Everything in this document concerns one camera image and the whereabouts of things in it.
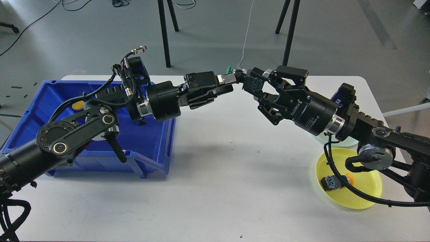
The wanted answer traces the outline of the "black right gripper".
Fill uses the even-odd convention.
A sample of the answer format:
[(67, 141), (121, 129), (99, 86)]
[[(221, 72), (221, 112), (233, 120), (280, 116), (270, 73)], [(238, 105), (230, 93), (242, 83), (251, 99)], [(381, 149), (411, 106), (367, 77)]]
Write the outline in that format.
[[(338, 105), (305, 86), (309, 71), (278, 66), (275, 70), (258, 68), (241, 71), (242, 89), (258, 101), (258, 110), (273, 124), (292, 120), (309, 133), (322, 133), (332, 120)], [(270, 84), (278, 94), (263, 92)]]

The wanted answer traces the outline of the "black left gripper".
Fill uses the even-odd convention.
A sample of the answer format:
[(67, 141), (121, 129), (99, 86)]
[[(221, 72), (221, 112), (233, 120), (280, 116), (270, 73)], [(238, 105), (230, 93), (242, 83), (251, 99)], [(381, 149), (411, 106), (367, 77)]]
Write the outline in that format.
[(184, 81), (178, 86), (166, 81), (146, 88), (146, 97), (156, 121), (162, 122), (181, 115), (179, 97), (182, 87), (184, 93), (181, 95), (181, 106), (196, 109), (213, 102), (219, 95), (232, 92), (232, 85), (237, 83), (233, 73), (215, 75), (212, 71), (186, 74)]

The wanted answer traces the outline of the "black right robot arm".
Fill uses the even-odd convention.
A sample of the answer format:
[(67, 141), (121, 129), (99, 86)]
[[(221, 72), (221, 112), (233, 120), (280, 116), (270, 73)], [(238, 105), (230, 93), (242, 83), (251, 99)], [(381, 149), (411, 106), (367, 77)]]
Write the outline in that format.
[[(234, 70), (243, 89), (258, 101), (259, 111), (274, 125), (292, 120), (303, 130), (318, 136), (325, 133), (327, 164), (335, 180), (352, 193), (370, 202), (400, 207), (429, 206), (429, 138), (390, 129), (383, 121), (359, 111), (356, 91), (342, 84), (332, 98), (326, 98), (305, 86), (308, 71), (278, 66), (275, 70)], [(401, 184), (413, 202), (380, 199), (353, 187), (335, 167), (332, 136), (338, 142), (351, 137), (358, 141), (357, 155), (347, 158), (351, 172), (379, 171)]]

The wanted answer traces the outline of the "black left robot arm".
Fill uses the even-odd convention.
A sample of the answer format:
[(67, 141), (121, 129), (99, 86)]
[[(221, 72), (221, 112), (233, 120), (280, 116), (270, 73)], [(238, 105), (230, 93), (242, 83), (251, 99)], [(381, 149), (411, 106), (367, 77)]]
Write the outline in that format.
[(238, 83), (236, 71), (224, 75), (191, 73), (184, 83), (171, 81), (151, 84), (141, 58), (140, 46), (112, 66), (112, 76), (98, 89), (70, 98), (58, 106), (34, 140), (1, 155), (1, 235), (2, 242), (17, 242), (17, 229), (28, 217), (31, 206), (25, 200), (11, 199), (25, 185), (36, 187), (35, 179), (59, 164), (71, 164), (95, 138), (106, 141), (117, 158), (127, 158), (118, 144), (117, 110), (127, 108), (131, 119), (141, 121), (152, 115), (165, 121), (181, 115), (181, 107), (196, 109), (232, 91)]

